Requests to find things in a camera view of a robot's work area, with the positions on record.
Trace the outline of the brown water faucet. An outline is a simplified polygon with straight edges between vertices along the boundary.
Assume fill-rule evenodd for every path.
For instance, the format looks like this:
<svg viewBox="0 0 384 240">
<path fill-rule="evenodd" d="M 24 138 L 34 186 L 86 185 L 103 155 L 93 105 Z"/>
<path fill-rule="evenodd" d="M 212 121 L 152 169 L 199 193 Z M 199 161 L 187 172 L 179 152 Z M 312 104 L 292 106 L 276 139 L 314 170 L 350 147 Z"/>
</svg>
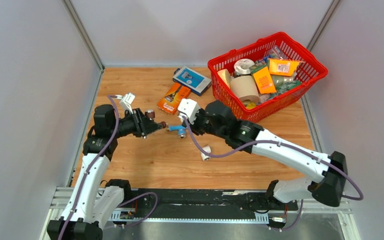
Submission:
<svg viewBox="0 0 384 240">
<path fill-rule="evenodd" d="M 148 109 L 145 111 L 144 115 L 150 119 L 151 121 L 153 121 L 154 123 L 158 124 L 159 126 L 161 126 L 162 129 L 165 129 L 167 127 L 167 123 L 165 121 L 161 121 L 161 122 L 156 122 L 155 118 L 156 118 L 156 113 L 153 109 Z"/>
</svg>

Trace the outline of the white pipe elbow fitting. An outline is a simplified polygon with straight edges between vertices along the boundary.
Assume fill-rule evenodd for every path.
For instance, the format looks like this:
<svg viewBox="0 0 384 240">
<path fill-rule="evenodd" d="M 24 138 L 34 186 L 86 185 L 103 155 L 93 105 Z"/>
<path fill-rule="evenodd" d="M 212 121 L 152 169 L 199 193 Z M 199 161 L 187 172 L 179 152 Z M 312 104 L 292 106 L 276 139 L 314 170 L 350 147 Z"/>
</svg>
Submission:
<svg viewBox="0 0 384 240">
<path fill-rule="evenodd" d="M 203 152 L 201 152 L 200 156 L 201 156 L 201 159 L 205 162 L 205 161 L 208 161 L 211 157 L 209 156 L 209 154 L 212 152 L 211 150 L 211 147 L 209 145 L 207 146 L 204 146 L 202 148 Z"/>
</svg>

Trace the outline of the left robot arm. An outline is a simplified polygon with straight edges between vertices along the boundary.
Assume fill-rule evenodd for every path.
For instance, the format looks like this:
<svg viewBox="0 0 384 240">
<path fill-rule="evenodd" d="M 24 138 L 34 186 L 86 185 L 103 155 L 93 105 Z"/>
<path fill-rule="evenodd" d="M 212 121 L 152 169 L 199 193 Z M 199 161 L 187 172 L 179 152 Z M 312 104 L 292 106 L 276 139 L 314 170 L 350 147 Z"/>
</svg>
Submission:
<svg viewBox="0 0 384 240">
<path fill-rule="evenodd" d="M 103 194 L 97 197 L 101 180 L 118 146 L 118 138 L 133 135 L 145 138 L 166 128 L 155 122 L 155 113 L 140 108 L 126 110 L 119 117 L 116 107 L 103 104 L 95 108 L 94 125 L 83 144 L 80 173 L 71 197 L 58 220 L 50 220 L 46 232 L 52 240 L 101 240 L 112 212 L 127 207 L 133 201 L 127 180 L 111 179 Z"/>
</svg>

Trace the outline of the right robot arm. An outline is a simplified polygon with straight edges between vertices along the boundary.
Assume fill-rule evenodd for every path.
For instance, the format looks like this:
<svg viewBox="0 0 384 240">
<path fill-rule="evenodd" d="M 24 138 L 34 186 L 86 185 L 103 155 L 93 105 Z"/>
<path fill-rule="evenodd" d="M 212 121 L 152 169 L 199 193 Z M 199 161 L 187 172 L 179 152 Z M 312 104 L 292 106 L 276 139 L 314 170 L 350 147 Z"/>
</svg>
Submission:
<svg viewBox="0 0 384 240">
<path fill-rule="evenodd" d="M 233 152 L 267 157 L 304 174 L 303 178 L 271 181 L 265 193 L 269 208 L 276 210 L 284 203 L 307 199 L 329 207 L 340 205 L 348 174 L 344 154 L 317 152 L 282 139 L 257 123 L 236 118 L 219 100 L 201 108 L 196 101 L 183 99 L 177 110 L 192 133 L 219 137 Z"/>
</svg>

